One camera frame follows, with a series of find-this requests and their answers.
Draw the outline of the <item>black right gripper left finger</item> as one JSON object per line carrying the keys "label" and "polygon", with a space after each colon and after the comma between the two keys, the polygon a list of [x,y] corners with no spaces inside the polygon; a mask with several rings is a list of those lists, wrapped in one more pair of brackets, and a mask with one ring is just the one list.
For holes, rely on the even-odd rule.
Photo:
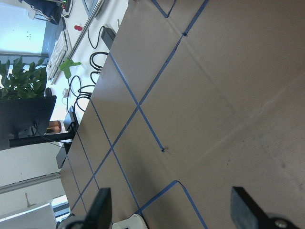
{"label": "black right gripper left finger", "polygon": [[59,224],[59,229],[108,229],[112,221],[111,188],[100,188],[85,216],[71,216]]}

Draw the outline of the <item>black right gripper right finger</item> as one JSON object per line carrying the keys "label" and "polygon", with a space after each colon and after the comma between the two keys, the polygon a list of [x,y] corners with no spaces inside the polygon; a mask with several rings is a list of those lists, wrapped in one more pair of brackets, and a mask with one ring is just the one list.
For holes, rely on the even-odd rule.
{"label": "black right gripper right finger", "polygon": [[267,214],[243,187],[232,187],[230,216],[238,229],[297,229],[292,221]]}

